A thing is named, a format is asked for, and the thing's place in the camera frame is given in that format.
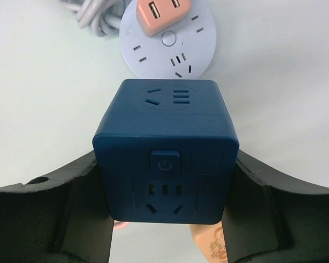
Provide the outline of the blue cube socket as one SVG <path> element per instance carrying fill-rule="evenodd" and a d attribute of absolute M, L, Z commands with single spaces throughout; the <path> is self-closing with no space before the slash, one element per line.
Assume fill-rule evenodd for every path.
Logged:
<path fill-rule="evenodd" d="M 239 140 L 216 82 L 124 80 L 92 144 L 113 219 L 221 220 Z"/>

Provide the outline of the light blue round power strip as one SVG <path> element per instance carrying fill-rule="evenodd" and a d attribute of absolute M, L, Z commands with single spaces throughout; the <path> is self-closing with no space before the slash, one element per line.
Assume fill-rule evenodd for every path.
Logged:
<path fill-rule="evenodd" d="M 185 16 L 153 36 L 140 24 L 137 1 L 61 1 L 80 28 L 119 37 L 122 55 L 139 78 L 197 79 L 209 67 L 217 33 L 207 1 L 191 1 Z"/>

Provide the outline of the pink round power strip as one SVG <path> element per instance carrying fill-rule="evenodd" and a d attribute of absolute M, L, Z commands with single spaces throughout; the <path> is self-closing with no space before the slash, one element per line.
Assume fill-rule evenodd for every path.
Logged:
<path fill-rule="evenodd" d="M 127 225 L 129 225 L 129 222 L 115 220 L 113 229 L 114 230 L 119 230 L 119 229 L 122 229 L 122 228 L 126 227 Z"/>

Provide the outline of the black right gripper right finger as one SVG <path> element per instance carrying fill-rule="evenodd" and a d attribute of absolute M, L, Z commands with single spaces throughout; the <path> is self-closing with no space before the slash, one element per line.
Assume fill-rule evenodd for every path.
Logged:
<path fill-rule="evenodd" d="M 329 188 L 244 152 L 222 223 L 229 262 L 329 262 Z"/>

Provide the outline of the beige cube socket adapter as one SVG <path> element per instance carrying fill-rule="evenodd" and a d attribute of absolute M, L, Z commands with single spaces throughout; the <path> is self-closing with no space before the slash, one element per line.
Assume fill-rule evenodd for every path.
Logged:
<path fill-rule="evenodd" d="M 210 263 L 227 263 L 222 223 L 214 225 L 189 225 L 195 244 Z"/>

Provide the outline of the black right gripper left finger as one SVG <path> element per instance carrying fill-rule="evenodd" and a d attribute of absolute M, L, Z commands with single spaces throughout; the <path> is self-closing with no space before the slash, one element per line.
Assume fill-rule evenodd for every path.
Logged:
<path fill-rule="evenodd" d="M 108 262 L 113 226 L 93 152 L 0 187 L 0 262 Z"/>

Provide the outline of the pink cube adapter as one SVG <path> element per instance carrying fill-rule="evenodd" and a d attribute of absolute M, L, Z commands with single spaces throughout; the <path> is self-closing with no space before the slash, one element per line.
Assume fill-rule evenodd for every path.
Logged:
<path fill-rule="evenodd" d="M 136 17 L 148 37 L 181 21 L 191 9 L 190 0 L 139 0 Z"/>

